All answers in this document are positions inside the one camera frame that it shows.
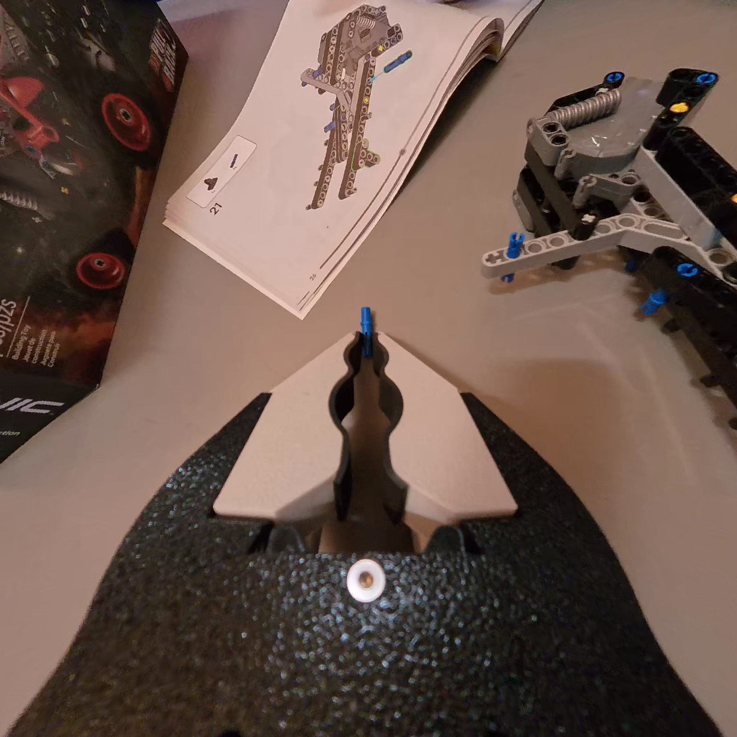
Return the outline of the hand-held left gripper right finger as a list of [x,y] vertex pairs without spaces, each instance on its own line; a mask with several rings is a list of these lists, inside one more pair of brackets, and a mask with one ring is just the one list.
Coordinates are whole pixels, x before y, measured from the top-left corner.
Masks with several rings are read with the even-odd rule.
[[388,421],[383,506],[416,548],[438,529],[511,517],[509,487],[456,386],[386,333],[377,334],[379,407]]

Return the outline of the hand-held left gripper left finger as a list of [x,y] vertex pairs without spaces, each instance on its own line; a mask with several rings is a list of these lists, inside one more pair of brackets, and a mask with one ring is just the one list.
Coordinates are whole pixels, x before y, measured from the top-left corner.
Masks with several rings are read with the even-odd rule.
[[218,494],[227,520],[321,528],[335,511],[333,483],[344,435],[329,412],[335,385],[348,373],[349,333],[279,383]]

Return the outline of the grey black brick model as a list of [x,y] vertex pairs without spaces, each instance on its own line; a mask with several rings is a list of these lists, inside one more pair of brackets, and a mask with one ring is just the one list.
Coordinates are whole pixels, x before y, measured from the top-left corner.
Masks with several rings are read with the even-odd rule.
[[736,404],[736,172],[688,125],[719,75],[672,70],[664,81],[611,71],[556,99],[526,125],[512,200],[522,231],[486,252],[487,279],[573,268],[619,249],[707,366],[701,383]]

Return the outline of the grey desk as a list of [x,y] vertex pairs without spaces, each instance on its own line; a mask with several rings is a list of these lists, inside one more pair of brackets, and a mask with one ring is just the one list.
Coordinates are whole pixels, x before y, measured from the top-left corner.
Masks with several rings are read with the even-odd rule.
[[735,165],[735,2],[544,2],[480,63],[417,168],[300,321],[162,226],[240,112],[287,2],[172,25],[189,53],[100,388],[2,464],[2,729],[66,653],[153,493],[255,395],[375,324],[474,393],[560,474],[613,545],[659,644],[735,735],[735,432],[680,335],[640,320],[612,256],[527,272],[484,252],[519,226],[525,124],[614,69],[720,75],[692,125]]

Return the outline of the open instruction booklet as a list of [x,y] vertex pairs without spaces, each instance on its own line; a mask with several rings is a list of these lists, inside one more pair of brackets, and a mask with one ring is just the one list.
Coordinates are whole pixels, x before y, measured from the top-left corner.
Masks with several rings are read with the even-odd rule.
[[164,225],[299,319],[445,109],[542,2],[289,2],[235,123]]

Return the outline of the dark building toy box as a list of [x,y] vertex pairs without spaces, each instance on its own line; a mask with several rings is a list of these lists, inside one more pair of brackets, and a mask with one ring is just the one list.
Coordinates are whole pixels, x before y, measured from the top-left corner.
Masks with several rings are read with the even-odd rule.
[[100,384],[188,54],[158,2],[1,2],[1,460]]

